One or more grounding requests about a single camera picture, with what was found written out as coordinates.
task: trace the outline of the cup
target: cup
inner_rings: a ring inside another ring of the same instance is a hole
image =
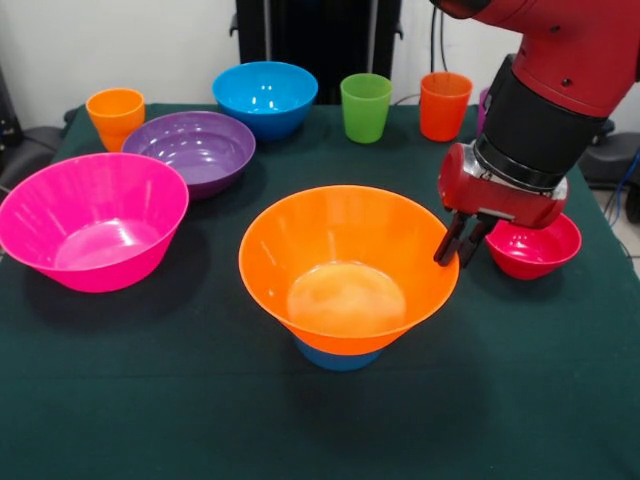
[[[484,120],[487,118],[487,109],[485,108],[485,101],[489,95],[489,89],[485,88],[480,92],[480,101],[478,102],[478,120],[476,123],[476,137],[479,137],[484,128]]]
[[[391,81],[374,73],[356,73],[340,83],[342,115],[347,137],[356,143],[380,140],[387,123]]]
[[[144,123],[144,96],[130,88],[111,88],[86,103],[89,117],[109,152],[119,152],[131,133]]]
[[[429,140],[456,138],[467,110],[473,83],[464,75],[430,73],[420,82],[420,131]]]

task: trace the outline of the white wall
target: white wall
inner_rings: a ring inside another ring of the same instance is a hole
[[[213,78],[239,61],[234,11],[235,0],[0,0],[0,64],[23,126],[61,125],[64,111],[112,86],[140,89],[148,102],[213,102]],[[395,99],[417,93],[429,70],[430,19],[427,0],[403,1]],[[519,38],[446,19],[447,63],[473,80],[472,101]],[[639,86],[613,118],[640,130]]]
[[[213,102],[239,62],[234,0],[0,0],[0,64],[23,127],[113,86],[148,102]]]
[[[396,37],[392,72],[394,100],[420,92],[420,79],[429,73],[431,11],[431,4],[427,0],[403,1],[401,23],[405,36],[403,41]],[[474,20],[449,17],[445,19],[444,31],[447,66],[450,71],[462,73],[473,81],[471,102],[477,102],[480,90],[491,84],[504,57],[518,50],[521,36]],[[442,69],[439,49],[436,52],[436,68]],[[406,103],[417,103],[417,100],[415,98]],[[640,84],[631,89],[612,119],[618,130],[640,131]]]

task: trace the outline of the blue bowl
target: blue bowl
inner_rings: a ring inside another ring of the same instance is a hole
[[[282,62],[250,62],[230,68],[213,82],[220,108],[248,126],[258,140],[280,140],[298,128],[318,93],[304,68]]]
[[[294,337],[294,339],[298,349],[307,360],[318,367],[334,372],[350,372],[364,368],[382,353],[382,350],[378,350],[364,355],[334,355],[310,347],[298,337]]]

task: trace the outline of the purple bowl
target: purple bowl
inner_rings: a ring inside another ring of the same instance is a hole
[[[242,122],[214,112],[179,112],[151,120],[127,138],[123,152],[138,153],[175,168],[190,200],[211,197],[231,185],[256,149]]]

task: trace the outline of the red bowl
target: red bowl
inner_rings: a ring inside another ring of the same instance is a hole
[[[500,221],[486,240],[502,271],[519,280],[548,275],[575,257],[582,245],[580,230],[564,214],[540,230]]]

